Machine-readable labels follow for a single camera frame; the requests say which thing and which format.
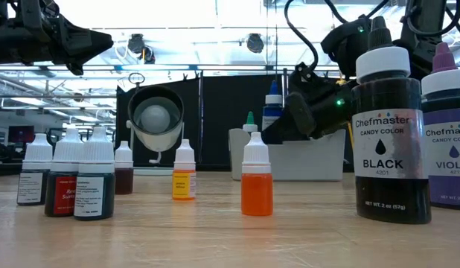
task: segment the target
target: plastic bottle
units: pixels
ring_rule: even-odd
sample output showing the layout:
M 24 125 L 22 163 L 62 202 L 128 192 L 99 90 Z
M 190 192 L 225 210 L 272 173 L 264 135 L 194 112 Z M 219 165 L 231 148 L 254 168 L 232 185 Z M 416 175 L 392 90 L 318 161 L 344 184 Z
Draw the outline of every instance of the plastic bottle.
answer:
M 265 97 L 261 131 L 271 126 L 281 115 L 283 115 L 283 96 L 278 94 L 278 84 L 273 81 L 269 94 Z
M 134 170 L 132 169 L 132 151 L 127 141 L 115 152 L 116 194 L 132 194 Z
M 248 115 L 246 116 L 246 124 L 243 125 L 242 130 L 248 133 L 258 131 L 258 126 L 255 125 L 255 120 L 253 119 L 253 112 L 248 112 Z
M 273 214 L 273 177 L 268 147 L 259 132 L 252 133 L 245 146 L 242 163 L 242 214 L 269 216 Z
M 372 21 L 369 51 L 356 61 L 353 88 L 357 213 L 392 223 L 431 220 L 429 182 L 422 161 L 420 83 L 409 53 L 392 46 L 384 18 Z
M 460 209 L 460 70 L 446 43 L 437 45 L 422 93 L 430 199 L 434 206 Z
M 180 147 L 176 150 L 176 161 L 173 163 L 172 199 L 194 200 L 196 191 L 194 149 L 189 140 L 182 139 Z
M 46 187 L 45 215 L 73 216 L 78 166 L 83 142 L 76 129 L 67 129 L 65 138 L 57 142 Z
M 46 181 L 53 159 L 53 147 L 46 140 L 46 134 L 35 134 L 35 139 L 27 146 L 19 188 L 16 195 L 18 205 L 45 204 Z
M 114 151 L 104 127 L 95 127 L 83 145 L 74 199 L 76 220 L 101 220 L 112 216 L 115 193 Z

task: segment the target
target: orange liquid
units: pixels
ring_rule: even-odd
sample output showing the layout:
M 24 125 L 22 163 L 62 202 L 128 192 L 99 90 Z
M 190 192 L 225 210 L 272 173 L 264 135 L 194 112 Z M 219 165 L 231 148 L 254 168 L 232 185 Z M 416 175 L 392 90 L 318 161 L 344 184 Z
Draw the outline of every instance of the orange liquid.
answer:
M 269 216 L 273 214 L 272 174 L 242 174 L 242 214 Z
M 195 170 L 174 170 L 174 173 L 195 173 Z M 172 193 L 172 199 L 173 200 L 180 200 L 180 201 L 188 201 L 188 200 L 195 200 L 195 197 L 174 197 Z

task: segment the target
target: bottle label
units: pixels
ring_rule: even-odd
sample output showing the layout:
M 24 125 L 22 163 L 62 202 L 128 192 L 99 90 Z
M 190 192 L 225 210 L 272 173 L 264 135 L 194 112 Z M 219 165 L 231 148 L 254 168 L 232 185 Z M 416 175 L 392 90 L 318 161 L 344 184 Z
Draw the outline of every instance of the bottle label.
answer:
M 423 114 L 416 109 L 382 109 L 352 117 L 356 176 L 423 179 Z
M 424 166 L 430 199 L 460 205 L 460 109 L 428 112 L 424 123 Z
M 101 216 L 103 210 L 104 177 L 81 177 L 76 181 L 74 216 Z
M 172 175 L 172 197 L 189 198 L 195 197 L 197 191 L 197 181 L 195 172 L 180 173 L 174 172 Z
M 60 176 L 54 192 L 54 214 L 70 214 L 74 210 L 74 195 L 76 193 L 76 177 Z
M 43 173 L 21 173 L 18 203 L 40 202 L 42 197 Z
M 279 116 L 264 116 L 261 122 L 261 131 L 265 130 L 267 127 L 271 126 L 275 121 L 280 118 Z

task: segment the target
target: white container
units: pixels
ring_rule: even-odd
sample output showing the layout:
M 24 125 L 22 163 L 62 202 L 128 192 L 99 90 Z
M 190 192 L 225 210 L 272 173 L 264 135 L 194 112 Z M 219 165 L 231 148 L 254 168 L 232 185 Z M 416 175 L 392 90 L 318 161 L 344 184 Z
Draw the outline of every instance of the white container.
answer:
M 345 130 L 311 141 L 269 144 L 269 162 L 274 181 L 340 181 L 344 165 Z M 229 130 L 231 177 L 241 180 L 243 148 L 250 135 Z

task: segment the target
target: green bottle cap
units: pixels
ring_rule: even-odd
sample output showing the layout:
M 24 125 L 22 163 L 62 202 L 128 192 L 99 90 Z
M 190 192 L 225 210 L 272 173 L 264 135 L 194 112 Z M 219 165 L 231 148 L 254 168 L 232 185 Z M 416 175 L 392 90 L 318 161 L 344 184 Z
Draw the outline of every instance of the green bottle cap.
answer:
M 253 120 L 253 112 L 248 112 L 248 115 L 246 116 L 246 124 L 255 124 L 255 121 Z

